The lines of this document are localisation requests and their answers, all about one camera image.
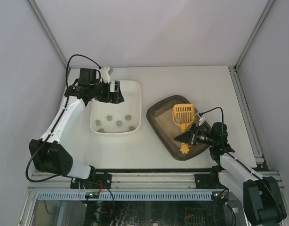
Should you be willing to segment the yellow plastic litter scoop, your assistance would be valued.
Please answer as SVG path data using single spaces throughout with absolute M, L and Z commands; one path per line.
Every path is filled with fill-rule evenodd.
M 193 124 L 195 118 L 195 108 L 193 104 L 176 104 L 173 106 L 172 118 L 174 123 L 180 128 L 181 133 L 187 131 Z M 181 123 L 175 122 L 175 118 L 179 118 Z

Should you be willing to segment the dark translucent litter box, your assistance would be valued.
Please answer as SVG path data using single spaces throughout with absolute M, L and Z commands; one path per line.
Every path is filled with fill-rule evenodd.
M 181 134 L 181 129 L 172 118 L 173 106 L 176 104 L 188 104 L 184 96 L 173 95 L 152 105 L 146 112 L 146 117 L 153 131 L 163 143 L 171 156 L 178 161 L 189 160 L 209 148 L 208 145 L 197 143 L 189 146 L 189 152 L 183 154 L 180 151 L 181 143 L 174 141 L 174 137 Z

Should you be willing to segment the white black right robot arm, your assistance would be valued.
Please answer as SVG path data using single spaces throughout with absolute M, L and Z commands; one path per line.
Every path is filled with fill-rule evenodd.
M 210 156 L 218 166 L 218 181 L 242 202 L 245 215 L 252 225 L 280 223 L 287 212 L 277 180 L 264 176 L 240 160 L 228 143 L 227 126 L 213 124 L 210 132 L 195 123 L 180 123 L 181 134 L 174 140 L 186 145 L 209 145 Z

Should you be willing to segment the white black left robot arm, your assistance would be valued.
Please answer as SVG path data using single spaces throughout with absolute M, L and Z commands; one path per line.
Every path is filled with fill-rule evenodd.
M 29 143 L 31 158 L 27 163 L 25 176 L 30 182 L 35 182 L 29 176 L 32 164 L 40 172 L 51 173 L 50 178 L 63 176 L 91 179 L 94 167 L 75 161 L 65 149 L 64 141 L 90 101 L 111 104 L 124 102 L 120 82 L 110 81 L 112 72 L 113 69 L 108 66 L 98 69 L 81 68 L 79 77 L 66 87 L 61 107 L 51 125 L 40 139 L 33 139 Z

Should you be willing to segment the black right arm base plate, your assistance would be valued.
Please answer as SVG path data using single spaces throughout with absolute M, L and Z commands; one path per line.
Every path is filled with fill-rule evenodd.
M 197 189 L 221 188 L 218 177 L 213 174 L 195 174 L 195 184 Z

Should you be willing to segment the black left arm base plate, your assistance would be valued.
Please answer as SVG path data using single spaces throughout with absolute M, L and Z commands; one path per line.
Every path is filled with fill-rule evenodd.
M 112 175 L 109 173 L 97 173 L 88 179 L 75 178 L 71 180 L 71 189 L 110 189 L 112 184 Z

